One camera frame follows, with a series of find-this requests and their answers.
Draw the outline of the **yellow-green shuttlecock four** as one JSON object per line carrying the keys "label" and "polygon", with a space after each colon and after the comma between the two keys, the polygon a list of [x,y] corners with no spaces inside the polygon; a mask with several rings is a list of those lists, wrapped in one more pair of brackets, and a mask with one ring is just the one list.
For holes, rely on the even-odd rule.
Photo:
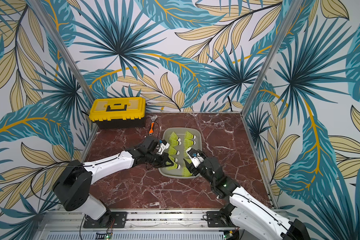
{"label": "yellow-green shuttlecock four", "polygon": [[186,167],[182,167],[182,177],[192,177],[193,174],[189,172]]}

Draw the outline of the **yellow-green shuttlecock seven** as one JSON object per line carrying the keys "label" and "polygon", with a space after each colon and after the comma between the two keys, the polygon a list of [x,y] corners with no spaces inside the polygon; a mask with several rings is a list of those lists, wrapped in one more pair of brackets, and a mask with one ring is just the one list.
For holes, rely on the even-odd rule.
{"label": "yellow-green shuttlecock seven", "polygon": [[178,159],[177,158],[174,158],[172,156],[169,156],[170,160],[173,161],[174,163],[177,163],[178,162]]}

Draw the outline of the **yellow-green shuttlecock nine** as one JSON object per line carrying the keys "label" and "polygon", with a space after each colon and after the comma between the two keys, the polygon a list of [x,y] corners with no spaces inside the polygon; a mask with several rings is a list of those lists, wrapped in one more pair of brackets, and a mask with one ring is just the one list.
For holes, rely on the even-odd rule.
{"label": "yellow-green shuttlecock nine", "polygon": [[169,154],[169,155],[179,155],[180,152],[177,151],[177,150],[176,150],[175,148],[173,148],[173,147],[169,147],[169,148],[168,148],[168,154]]}

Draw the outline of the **yellow-green shuttlecock ten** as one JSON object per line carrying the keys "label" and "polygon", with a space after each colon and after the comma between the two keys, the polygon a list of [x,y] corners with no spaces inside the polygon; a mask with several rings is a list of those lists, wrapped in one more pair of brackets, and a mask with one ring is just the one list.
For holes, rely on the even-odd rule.
{"label": "yellow-green shuttlecock ten", "polygon": [[173,163],[172,166],[166,167],[166,170],[168,170],[168,171],[177,170],[177,169],[179,169],[180,167],[181,167],[181,166],[180,166],[179,164]]}

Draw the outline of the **yellow-green shuttlecock three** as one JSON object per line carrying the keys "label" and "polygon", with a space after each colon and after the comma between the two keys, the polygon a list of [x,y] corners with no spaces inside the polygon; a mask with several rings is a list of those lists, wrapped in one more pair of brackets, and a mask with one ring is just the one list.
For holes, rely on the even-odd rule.
{"label": "yellow-green shuttlecock three", "polygon": [[187,148],[184,149],[184,157],[187,158],[187,159],[190,158],[189,155],[188,155],[188,149]]}

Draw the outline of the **grey plastic storage tray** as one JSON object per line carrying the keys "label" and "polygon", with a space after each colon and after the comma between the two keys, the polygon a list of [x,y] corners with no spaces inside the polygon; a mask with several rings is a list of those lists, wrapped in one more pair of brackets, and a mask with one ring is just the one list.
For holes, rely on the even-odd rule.
{"label": "grey plastic storage tray", "polygon": [[160,168],[159,172],[165,177],[175,178],[175,179],[193,179],[193,178],[195,178],[195,177],[187,177],[187,178],[182,177],[182,167],[184,167],[184,159],[186,159],[184,157],[184,149],[185,149],[184,139],[185,139],[186,131],[189,131],[196,136],[196,139],[193,140],[193,141],[195,141],[195,144],[191,148],[194,148],[195,150],[202,150],[202,135],[198,130],[191,129],[191,128],[169,128],[169,129],[165,130],[164,136],[163,136],[164,140],[166,140],[169,143],[170,134],[172,132],[175,132],[181,138],[181,143],[182,143],[179,146],[173,147],[177,151],[180,152],[179,155],[169,155],[174,158],[177,158],[178,159],[177,164],[179,164],[181,167],[177,170],[171,170],[171,171],[166,170],[166,168]]}

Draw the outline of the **yellow-green shuttlecock five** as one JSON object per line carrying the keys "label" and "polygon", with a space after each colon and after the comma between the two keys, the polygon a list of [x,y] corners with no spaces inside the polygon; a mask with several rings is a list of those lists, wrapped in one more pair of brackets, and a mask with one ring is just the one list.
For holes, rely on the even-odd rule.
{"label": "yellow-green shuttlecock five", "polygon": [[171,146],[171,147],[179,146],[179,145],[182,144],[182,143],[179,142],[179,141],[169,141],[169,143],[170,143],[170,146]]}

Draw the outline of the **yellow-green shuttlecock one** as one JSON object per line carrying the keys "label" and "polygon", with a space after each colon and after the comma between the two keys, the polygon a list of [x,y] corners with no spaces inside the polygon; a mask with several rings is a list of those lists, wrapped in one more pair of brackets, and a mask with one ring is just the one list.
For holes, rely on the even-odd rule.
{"label": "yellow-green shuttlecock one", "polygon": [[189,140],[189,139],[184,139],[184,147],[186,149],[192,147],[194,144],[195,144],[195,141]]}

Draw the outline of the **yellow-green shuttlecock eight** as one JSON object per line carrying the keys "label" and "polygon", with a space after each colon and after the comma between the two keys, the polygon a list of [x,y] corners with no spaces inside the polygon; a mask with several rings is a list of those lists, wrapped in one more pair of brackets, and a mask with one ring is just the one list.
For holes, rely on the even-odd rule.
{"label": "yellow-green shuttlecock eight", "polygon": [[170,142],[174,142],[174,141],[180,142],[181,138],[175,132],[172,132],[170,134],[169,141]]}

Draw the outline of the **yellow-green shuttlecock two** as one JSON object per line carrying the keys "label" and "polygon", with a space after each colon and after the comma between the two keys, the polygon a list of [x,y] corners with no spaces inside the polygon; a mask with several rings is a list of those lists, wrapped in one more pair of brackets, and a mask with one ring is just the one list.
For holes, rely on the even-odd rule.
{"label": "yellow-green shuttlecock two", "polygon": [[187,139],[187,140],[194,140],[194,139],[196,139],[196,136],[195,136],[194,134],[192,134],[191,132],[186,131],[186,132],[185,132],[185,139]]}

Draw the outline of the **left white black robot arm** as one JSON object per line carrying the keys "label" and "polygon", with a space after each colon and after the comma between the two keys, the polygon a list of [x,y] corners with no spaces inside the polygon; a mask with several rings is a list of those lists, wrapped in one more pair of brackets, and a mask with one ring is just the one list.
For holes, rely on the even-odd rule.
{"label": "left white black robot arm", "polygon": [[53,192],[67,212],[80,212],[100,224],[112,223],[111,211],[90,194],[95,182],[122,170],[147,164],[154,168],[178,168],[177,160],[165,152],[170,144],[154,136],[118,154],[97,161],[81,163],[73,161],[63,170],[53,185]]}

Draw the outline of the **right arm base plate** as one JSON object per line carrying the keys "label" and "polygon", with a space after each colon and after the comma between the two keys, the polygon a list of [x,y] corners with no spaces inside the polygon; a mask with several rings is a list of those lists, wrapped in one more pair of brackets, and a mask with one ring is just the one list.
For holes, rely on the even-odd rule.
{"label": "right arm base plate", "polygon": [[221,211],[207,211],[203,217],[209,228],[235,228],[236,226]]}

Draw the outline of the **aluminium front rail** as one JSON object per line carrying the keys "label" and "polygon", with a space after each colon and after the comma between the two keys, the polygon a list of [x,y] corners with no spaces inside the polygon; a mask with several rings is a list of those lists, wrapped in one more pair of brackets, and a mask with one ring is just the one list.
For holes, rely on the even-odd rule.
{"label": "aluminium front rail", "polygon": [[122,229],[84,229],[85,216],[79,213],[47,213],[34,236],[35,240],[225,240],[230,235],[259,240],[239,227],[209,228],[203,219],[207,211],[218,209],[114,209],[127,212]]}

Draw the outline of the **left aluminium frame post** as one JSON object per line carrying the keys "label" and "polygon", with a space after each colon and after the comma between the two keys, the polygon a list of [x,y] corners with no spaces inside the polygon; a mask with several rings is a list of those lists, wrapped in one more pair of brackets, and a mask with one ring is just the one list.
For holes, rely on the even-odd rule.
{"label": "left aluminium frame post", "polygon": [[30,0],[28,1],[28,3],[33,8],[40,22],[45,27],[46,32],[49,34],[49,36],[55,43],[57,50],[60,51],[66,64],[72,71],[79,85],[82,87],[83,92],[87,95],[90,105],[92,105],[95,100],[94,96],[91,93],[82,73],[80,72],[80,69],[75,63],[74,58],[71,56],[68,48],[66,47],[66,44],[64,43],[62,37],[60,36],[59,31],[57,30],[57,26],[54,26],[53,20],[48,16],[47,10],[43,7],[40,1]]}

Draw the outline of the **right aluminium frame post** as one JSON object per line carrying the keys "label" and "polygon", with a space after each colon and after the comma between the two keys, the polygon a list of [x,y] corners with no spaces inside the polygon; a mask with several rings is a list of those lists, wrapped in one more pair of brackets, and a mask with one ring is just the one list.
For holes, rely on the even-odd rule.
{"label": "right aluminium frame post", "polygon": [[292,1],[291,2],[290,8],[289,8],[288,12],[286,13],[286,17],[282,21],[281,29],[278,32],[278,34],[275,35],[273,44],[267,54],[267,57],[264,61],[264,64],[262,65],[261,70],[259,71],[256,81],[254,82],[254,84],[252,86],[251,92],[246,100],[246,104],[243,107],[243,110],[241,112],[241,117],[243,120],[245,119],[245,116],[249,112],[252,101],[256,97],[256,93],[261,86],[262,80],[265,77],[267,70],[269,69],[272,59],[277,54],[285,36],[287,35],[287,32],[289,31],[290,25],[293,23],[293,20],[294,20],[296,14],[298,13],[299,7],[301,6],[302,2],[303,1]]}

